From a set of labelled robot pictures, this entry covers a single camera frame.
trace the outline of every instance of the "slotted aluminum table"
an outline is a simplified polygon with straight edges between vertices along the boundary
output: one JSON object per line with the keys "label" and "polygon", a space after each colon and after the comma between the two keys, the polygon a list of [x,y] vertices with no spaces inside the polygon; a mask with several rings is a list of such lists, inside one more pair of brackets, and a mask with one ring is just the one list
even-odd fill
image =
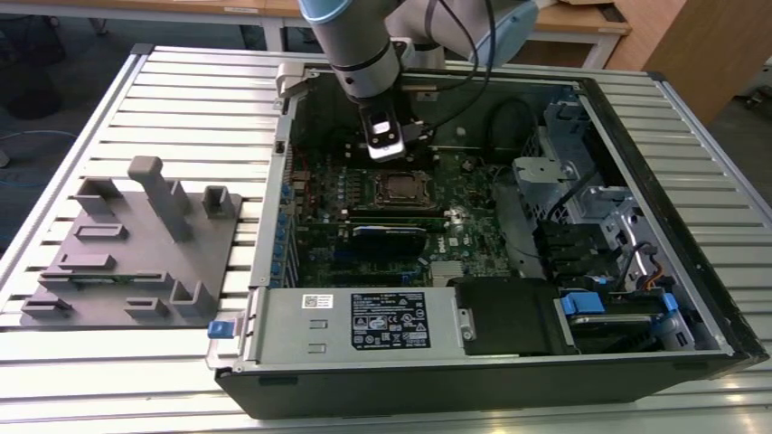
{"label": "slotted aluminum table", "polygon": [[[308,54],[155,47],[126,62],[42,200],[0,261],[0,432],[768,432],[772,362],[690,382],[631,404],[390,418],[252,420],[206,364],[206,330],[24,332],[24,298],[38,287],[80,205],[84,176],[116,176],[135,155],[160,156],[188,192],[226,184],[242,209],[220,311],[240,310],[272,158],[276,66]],[[451,64],[451,68],[463,68]],[[638,72],[510,67],[587,75],[602,85],[640,152],[772,351],[772,212],[666,82]],[[226,341],[220,356],[234,355]]]}

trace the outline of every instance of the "gray 3d-printed holder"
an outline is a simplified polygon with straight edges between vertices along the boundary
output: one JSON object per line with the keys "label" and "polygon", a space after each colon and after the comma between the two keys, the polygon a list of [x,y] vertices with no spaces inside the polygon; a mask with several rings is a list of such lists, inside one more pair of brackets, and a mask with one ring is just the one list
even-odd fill
{"label": "gray 3d-printed holder", "polygon": [[186,193],[138,156],[130,177],[146,192],[87,178],[83,207],[42,287],[22,308],[24,326],[200,327],[218,313],[242,196],[224,186]]}

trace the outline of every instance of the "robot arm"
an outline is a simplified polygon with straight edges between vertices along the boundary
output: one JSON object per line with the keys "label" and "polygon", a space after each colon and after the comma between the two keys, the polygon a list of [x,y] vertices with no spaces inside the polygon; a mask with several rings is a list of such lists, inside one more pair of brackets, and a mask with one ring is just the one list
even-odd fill
{"label": "robot arm", "polygon": [[[491,53],[491,34],[483,0],[406,0],[383,19],[383,4],[375,0],[300,0],[303,16],[330,59],[338,80],[360,108],[362,126],[371,157],[387,161],[406,154],[406,145],[423,135],[406,108],[399,90],[402,64],[391,36],[411,38],[422,51],[443,53],[451,49],[470,60],[479,54],[483,64],[499,66],[518,53],[538,19],[531,1],[487,0],[496,21],[496,47]],[[471,34],[470,46],[455,13]]]}

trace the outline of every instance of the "black side panel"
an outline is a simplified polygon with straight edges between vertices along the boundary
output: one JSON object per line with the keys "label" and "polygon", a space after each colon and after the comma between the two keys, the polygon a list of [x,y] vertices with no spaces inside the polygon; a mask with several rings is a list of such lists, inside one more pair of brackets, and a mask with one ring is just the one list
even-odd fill
{"label": "black side panel", "polygon": [[671,241],[678,258],[703,296],[722,333],[735,351],[751,356],[751,364],[760,363],[770,358],[770,355],[766,353],[762,341],[740,313],[722,279],[715,273],[703,249],[691,235],[687,223],[680,218],[676,207],[667,197],[664,188],[640,154],[632,137],[627,133],[622,120],[614,112],[612,104],[603,95],[595,80],[582,79],[580,82],[588,95],[590,104],[612,139],[614,147],[623,157],[626,169],[636,181],[647,204],[652,208],[652,218],[659,222],[664,236]]}
{"label": "black side panel", "polygon": [[263,377],[224,372],[216,381],[255,419],[386,416],[630,402],[738,362],[679,359]]}

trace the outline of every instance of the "circuit board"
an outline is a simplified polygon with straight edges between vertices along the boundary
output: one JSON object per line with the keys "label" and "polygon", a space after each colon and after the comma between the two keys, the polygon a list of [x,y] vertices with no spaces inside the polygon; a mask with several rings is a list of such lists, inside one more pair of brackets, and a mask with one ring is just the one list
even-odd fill
{"label": "circuit board", "polygon": [[[424,170],[351,168],[330,157],[302,156],[295,172],[299,285],[428,287],[436,261],[459,261],[467,276],[512,275],[491,198],[498,171],[459,152],[439,152]],[[374,255],[347,252],[358,228],[390,229],[392,235],[368,240]],[[399,241],[400,248],[420,233],[419,249],[407,257],[391,251],[395,231],[411,238]]]}

